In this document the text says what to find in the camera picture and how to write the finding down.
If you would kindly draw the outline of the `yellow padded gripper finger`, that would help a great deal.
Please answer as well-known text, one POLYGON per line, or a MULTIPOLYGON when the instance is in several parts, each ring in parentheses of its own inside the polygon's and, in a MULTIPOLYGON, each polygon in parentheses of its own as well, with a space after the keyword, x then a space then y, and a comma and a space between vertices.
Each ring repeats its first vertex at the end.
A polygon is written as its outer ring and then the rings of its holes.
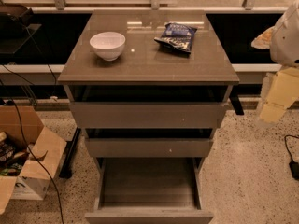
POLYGON ((257 123, 272 126, 279 122, 288 108, 299 99, 299 70, 287 67, 275 74, 267 73, 258 103, 257 123))

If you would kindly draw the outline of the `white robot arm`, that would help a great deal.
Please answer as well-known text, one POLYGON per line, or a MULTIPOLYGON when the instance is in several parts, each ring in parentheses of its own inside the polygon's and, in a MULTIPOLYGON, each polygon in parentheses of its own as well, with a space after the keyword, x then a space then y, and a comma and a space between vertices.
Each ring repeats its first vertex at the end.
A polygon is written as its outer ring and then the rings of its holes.
POLYGON ((251 45, 256 49, 269 49, 271 60, 281 65, 279 71, 267 73, 263 79, 257 120, 267 127, 277 124, 299 99, 299 0, 251 45))

